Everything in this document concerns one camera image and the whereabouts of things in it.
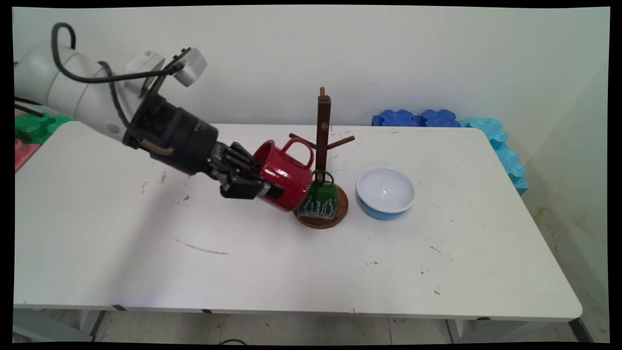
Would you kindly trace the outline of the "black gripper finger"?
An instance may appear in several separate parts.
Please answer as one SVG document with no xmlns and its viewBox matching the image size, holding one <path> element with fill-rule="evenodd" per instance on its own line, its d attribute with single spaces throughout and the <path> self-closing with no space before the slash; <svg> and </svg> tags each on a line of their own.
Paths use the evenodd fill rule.
<svg viewBox="0 0 622 350">
<path fill-rule="evenodd" d="M 280 198 L 284 188 L 266 179 L 245 178 L 239 173 L 220 173 L 220 194 L 229 199 L 255 199 L 258 196 Z"/>
<path fill-rule="evenodd" d="M 236 172 L 243 175 L 259 175 L 261 164 L 239 142 L 227 146 L 216 142 L 216 164 L 226 173 Z"/>
</svg>

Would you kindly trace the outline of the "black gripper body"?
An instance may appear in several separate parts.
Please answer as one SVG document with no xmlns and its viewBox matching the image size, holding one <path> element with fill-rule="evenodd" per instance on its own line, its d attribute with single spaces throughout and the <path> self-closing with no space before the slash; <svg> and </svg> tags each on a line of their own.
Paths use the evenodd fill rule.
<svg viewBox="0 0 622 350">
<path fill-rule="evenodd" d="M 132 118 L 124 112 L 122 121 L 129 127 L 122 143 L 156 161 L 187 175 L 231 173 L 219 159 L 227 146 L 217 140 L 218 129 L 157 93 L 147 95 Z"/>
</svg>

